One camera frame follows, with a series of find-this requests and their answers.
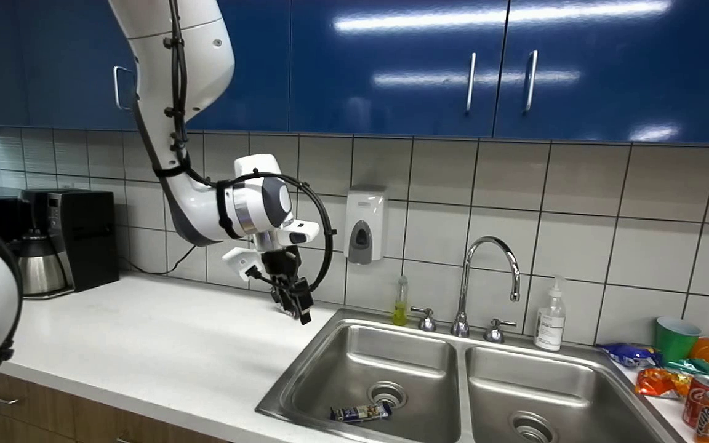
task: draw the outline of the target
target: lower cabinet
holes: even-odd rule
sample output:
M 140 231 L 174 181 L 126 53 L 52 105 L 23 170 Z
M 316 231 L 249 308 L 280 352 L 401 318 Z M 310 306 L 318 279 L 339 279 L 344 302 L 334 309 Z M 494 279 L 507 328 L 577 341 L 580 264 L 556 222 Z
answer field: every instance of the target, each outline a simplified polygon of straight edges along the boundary
M 0 373 L 0 443 L 222 443 Z

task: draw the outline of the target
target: chrome faucet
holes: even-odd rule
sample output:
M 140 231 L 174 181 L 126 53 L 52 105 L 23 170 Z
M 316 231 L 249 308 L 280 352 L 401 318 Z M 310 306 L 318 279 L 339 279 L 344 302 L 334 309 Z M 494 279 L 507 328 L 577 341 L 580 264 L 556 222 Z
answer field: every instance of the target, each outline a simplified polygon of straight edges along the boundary
M 507 265 L 513 270 L 513 290 L 510 290 L 510 301 L 519 301 L 519 285 L 523 285 L 523 270 L 519 270 L 519 260 L 518 256 L 510 250 L 510 245 L 497 238 L 497 237 L 481 237 L 465 254 L 464 254 L 464 275 L 460 275 L 460 296 L 457 296 L 457 315 L 456 323 L 451 324 L 451 331 L 457 338 L 467 338 L 470 335 L 470 324 L 467 324 L 467 288 L 470 288 L 470 260 L 473 254 L 478 250 L 481 243 L 497 243 L 507 259 Z

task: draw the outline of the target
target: double sink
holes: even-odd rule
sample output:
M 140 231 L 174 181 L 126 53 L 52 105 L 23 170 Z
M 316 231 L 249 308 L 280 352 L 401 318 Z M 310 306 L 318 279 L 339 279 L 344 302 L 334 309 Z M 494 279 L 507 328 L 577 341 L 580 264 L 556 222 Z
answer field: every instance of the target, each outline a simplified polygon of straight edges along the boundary
M 386 420 L 331 419 L 331 408 L 375 402 L 391 404 Z M 600 352 L 489 345 L 344 309 L 257 410 L 353 441 L 680 441 Z

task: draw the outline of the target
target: white countertop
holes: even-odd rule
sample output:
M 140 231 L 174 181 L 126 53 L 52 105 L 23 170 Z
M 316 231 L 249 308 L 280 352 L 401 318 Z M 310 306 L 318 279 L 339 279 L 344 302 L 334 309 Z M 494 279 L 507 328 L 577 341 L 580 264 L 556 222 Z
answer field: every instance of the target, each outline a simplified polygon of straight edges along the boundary
M 253 410 L 333 312 L 301 324 L 269 296 L 126 275 L 27 301 L 2 371 L 227 441 L 339 441 Z

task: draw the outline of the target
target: cabinet handle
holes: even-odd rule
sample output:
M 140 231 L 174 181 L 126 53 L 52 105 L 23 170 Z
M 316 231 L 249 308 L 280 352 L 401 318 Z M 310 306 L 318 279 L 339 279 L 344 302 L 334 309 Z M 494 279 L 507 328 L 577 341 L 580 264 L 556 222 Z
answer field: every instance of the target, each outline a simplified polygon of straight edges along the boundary
M 2 395 L 0 395 L 0 404 L 2 404 L 2 405 L 17 405 L 20 398 L 17 398 L 17 395 L 13 395 L 13 398 L 2 398 Z
M 470 53 L 470 73 L 467 73 L 467 104 L 465 104 L 465 112 L 473 111 L 473 94 L 476 94 L 476 69 L 478 69 L 478 51 Z
M 530 51 L 530 75 L 528 75 L 528 101 L 525 101 L 525 112 L 530 112 L 530 111 L 531 111 L 531 98 L 535 98 L 535 78 L 536 78 L 536 57 L 540 57 L 540 51 L 536 51 L 536 50 L 531 50 L 531 51 Z
M 131 69 L 126 69 L 126 67 L 114 67 L 114 71 L 110 71 L 110 75 L 114 75 L 114 105 L 118 109 L 118 111 L 131 111 L 131 109 L 126 109 L 124 105 L 124 98 L 121 98 L 121 94 L 118 94 L 118 73 L 121 71 L 131 71 Z

